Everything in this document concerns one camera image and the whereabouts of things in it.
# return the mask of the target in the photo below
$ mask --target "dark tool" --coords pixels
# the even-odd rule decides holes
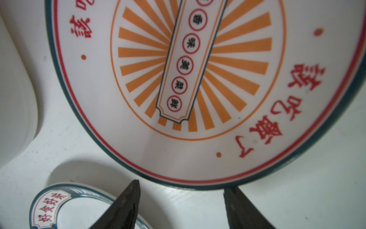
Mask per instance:
[[[90,229],[134,229],[140,195],[140,183],[133,180]]]
[[[225,189],[224,200],[230,229],[275,229],[238,187]]]

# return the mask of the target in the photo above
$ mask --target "black chinese character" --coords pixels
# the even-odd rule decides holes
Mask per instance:
[[[178,106],[178,100],[172,98],[172,103],[170,104],[172,108],[177,108]]]
[[[187,42],[187,48],[194,48],[196,46],[195,44],[196,39],[195,38],[189,38]]]
[[[189,69],[189,62],[188,61],[186,61],[186,60],[184,60],[184,59],[182,59],[182,65],[180,66],[180,68],[181,69],[186,69],[186,70],[188,70]]]
[[[196,23],[197,25],[202,23],[202,15],[201,14],[195,14],[193,16],[193,22]]]
[[[183,89],[183,87],[184,87],[184,83],[177,80],[177,82],[175,83],[175,88]]]

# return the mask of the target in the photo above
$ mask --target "white surface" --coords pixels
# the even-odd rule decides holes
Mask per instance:
[[[135,178],[107,156],[71,111],[48,49],[43,1],[0,0],[42,115],[29,147],[0,169],[0,228],[28,228],[29,207],[49,184],[74,181],[118,195]],[[241,186],[278,229],[365,228],[366,86],[337,124],[278,172]],[[168,188],[139,178],[139,213],[153,228],[227,229],[223,191]]]
[[[0,17],[0,167],[33,140],[38,114],[32,84]]]

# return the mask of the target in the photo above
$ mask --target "orange sunburst pattern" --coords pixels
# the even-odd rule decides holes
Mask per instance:
[[[274,32],[283,25],[274,25],[271,14],[283,11],[274,2],[227,1],[189,120],[178,124],[160,117],[156,103],[180,1],[120,1],[112,60],[131,109],[151,128],[178,139],[218,136],[241,124],[268,94],[281,62],[284,38]]]

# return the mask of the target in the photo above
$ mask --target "white countertop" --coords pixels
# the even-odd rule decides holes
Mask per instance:
[[[48,48],[44,1],[0,0],[0,14],[33,83],[40,129],[0,169],[0,228],[29,228],[44,187],[79,182],[115,196],[139,179],[139,213],[155,228],[228,228],[223,190],[186,191],[138,177],[84,131],[59,85]],[[366,85],[335,126],[283,169],[241,190],[278,229],[366,227]]]

